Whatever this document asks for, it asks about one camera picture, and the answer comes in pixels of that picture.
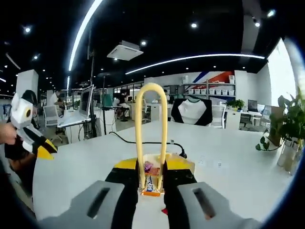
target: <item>yellow u-shaped lock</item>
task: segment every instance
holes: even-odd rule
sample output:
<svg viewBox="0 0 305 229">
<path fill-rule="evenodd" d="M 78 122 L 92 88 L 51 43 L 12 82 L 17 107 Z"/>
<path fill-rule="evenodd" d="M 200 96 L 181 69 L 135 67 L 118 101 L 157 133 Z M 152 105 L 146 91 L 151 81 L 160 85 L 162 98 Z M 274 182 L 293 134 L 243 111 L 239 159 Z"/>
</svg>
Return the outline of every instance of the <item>yellow u-shaped lock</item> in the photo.
<svg viewBox="0 0 305 229">
<path fill-rule="evenodd" d="M 137 94 L 135 102 L 135 141 L 137 143 L 137 154 L 139 163 L 139 174 L 141 181 L 141 188 L 145 186 L 145 173 L 144 173 L 144 161 L 143 161 L 143 148 L 142 148 L 142 106 L 143 106 L 143 94 L 146 91 L 155 91 L 159 94 L 162 104 L 162 144 L 161 144 L 161 158 L 160 158 L 160 172 L 158 177 L 157 189 L 161 189 L 163 167 L 165 163 L 165 152 L 167 142 L 167 100 L 163 88 L 156 83 L 148 83 L 141 88 Z"/>
</svg>

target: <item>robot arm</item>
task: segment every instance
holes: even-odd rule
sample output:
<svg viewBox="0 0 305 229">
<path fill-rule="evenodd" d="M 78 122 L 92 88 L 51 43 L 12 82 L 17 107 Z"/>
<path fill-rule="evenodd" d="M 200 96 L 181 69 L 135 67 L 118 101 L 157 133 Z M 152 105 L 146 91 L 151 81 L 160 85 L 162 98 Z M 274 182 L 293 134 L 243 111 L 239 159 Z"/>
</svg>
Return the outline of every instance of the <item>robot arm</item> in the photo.
<svg viewBox="0 0 305 229">
<path fill-rule="evenodd" d="M 19 98 L 16 93 L 11 102 L 11 122 L 17 128 L 17 134 L 23 138 L 22 146 L 38 158 L 54 159 L 52 153 L 57 153 L 57 147 L 46 139 L 31 123 L 33 104 Z"/>
</svg>

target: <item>desk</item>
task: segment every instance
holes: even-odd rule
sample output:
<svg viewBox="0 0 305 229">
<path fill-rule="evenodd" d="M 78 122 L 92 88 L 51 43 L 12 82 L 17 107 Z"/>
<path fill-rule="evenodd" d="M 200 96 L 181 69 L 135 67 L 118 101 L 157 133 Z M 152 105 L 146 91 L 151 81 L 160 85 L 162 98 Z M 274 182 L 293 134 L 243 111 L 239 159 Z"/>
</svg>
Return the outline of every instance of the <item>desk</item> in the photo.
<svg viewBox="0 0 305 229">
<path fill-rule="evenodd" d="M 135 128 L 119 131 L 135 141 Z M 244 218 L 264 220 L 282 198 L 292 177 L 276 165 L 280 152 L 256 151 L 261 133 L 231 131 L 168 122 L 168 141 L 181 144 L 195 165 L 195 177 L 228 198 L 231 210 Z M 143 141 L 161 140 L 161 123 L 142 125 Z M 160 145 L 143 145 L 144 153 L 160 152 Z M 168 152 L 180 148 L 167 145 Z M 136 145 L 107 135 L 60 146 L 55 159 L 37 158 L 33 178 L 33 203 L 37 220 L 68 210 L 71 200 L 97 180 L 105 180 L 120 160 L 136 156 Z M 163 197 L 139 196 L 134 229 L 167 229 L 161 212 Z M 50 228 L 62 228 L 48 225 Z"/>
<path fill-rule="evenodd" d="M 240 112 L 238 112 L 238 111 L 233 111 L 233 110 L 226 110 L 225 112 L 227 112 L 225 128 L 230 129 L 230 130 L 238 130 L 239 129 L 241 114 L 262 117 L 261 113 L 253 112 L 253 111 L 240 111 Z"/>
</svg>

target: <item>air conditioner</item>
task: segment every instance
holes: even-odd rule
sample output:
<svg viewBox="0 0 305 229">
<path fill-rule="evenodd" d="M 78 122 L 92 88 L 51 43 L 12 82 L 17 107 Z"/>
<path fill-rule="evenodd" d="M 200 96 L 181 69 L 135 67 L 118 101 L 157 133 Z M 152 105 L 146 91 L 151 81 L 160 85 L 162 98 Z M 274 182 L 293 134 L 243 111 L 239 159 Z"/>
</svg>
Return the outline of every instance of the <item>air conditioner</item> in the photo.
<svg viewBox="0 0 305 229">
<path fill-rule="evenodd" d="M 117 58 L 119 60 L 130 61 L 131 59 L 143 54 L 140 46 L 129 42 L 122 41 L 108 55 L 109 58 Z"/>
</svg>

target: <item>black ceiling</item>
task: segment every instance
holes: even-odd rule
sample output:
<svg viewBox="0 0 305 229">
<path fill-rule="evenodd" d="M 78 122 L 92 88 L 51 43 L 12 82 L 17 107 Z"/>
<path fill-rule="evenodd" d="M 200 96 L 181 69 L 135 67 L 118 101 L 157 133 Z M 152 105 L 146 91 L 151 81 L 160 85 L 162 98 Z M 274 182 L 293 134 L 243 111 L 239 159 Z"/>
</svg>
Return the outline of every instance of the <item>black ceiling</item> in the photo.
<svg viewBox="0 0 305 229">
<path fill-rule="evenodd" d="M 9 90 L 9 94 L 12 94 L 16 87 L 15 75 L 33 68 L 40 76 L 39 89 L 42 92 L 51 89 L 52 85 L 59 89 L 65 88 L 69 74 L 73 88 L 78 87 L 77 83 L 89 80 L 91 63 L 86 58 L 90 30 L 90 48 L 94 50 L 95 56 L 93 75 L 114 73 L 107 77 L 106 86 L 136 82 L 143 80 L 144 76 L 163 75 L 162 72 L 168 75 L 242 70 L 245 66 L 247 71 L 256 73 L 266 60 L 196 58 L 124 74 L 157 62 L 193 55 L 248 53 L 267 56 L 279 37 L 287 31 L 281 27 L 286 23 L 280 17 L 280 10 L 284 6 L 276 6 L 274 0 L 249 1 L 250 9 L 246 7 L 246 0 L 188 0 L 180 3 L 173 0 L 103 0 L 85 30 L 71 73 L 68 72 L 68 66 L 72 46 L 93 0 L 5 1 L 5 5 L 1 3 L 4 13 L 0 14 L 0 70 L 3 71 L 0 77 L 7 82 L 0 82 L 1 92 Z M 277 9 L 277 14 L 268 19 L 266 13 L 270 9 Z M 245 24 L 245 17 L 250 15 L 261 22 L 260 28 L 253 23 Z M 198 28 L 191 28 L 193 22 L 198 24 Z M 31 26 L 29 34 L 24 33 L 24 26 Z M 257 33 L 252 41 L 252 49 L 245 49 L 245 44 L 249 43 L 245 41 L 245 31 L 248 37 L 251 37 L 252 32 Z M 128 62 L 115 62 L 107 58 L 107 54 L 122 40 L 135 44 L 146 40 L 146 47 L 141 48 L 144 54 Z M 8 60 L 6 53 L 21 70 Z M 34 55 L 38 55 L 37 60 L 33 60 Z M 52 77 L 52 83 L 46 77 Z M 101 87 L 101 77 L 94 78 L 93 83 Z"/>
</svg>

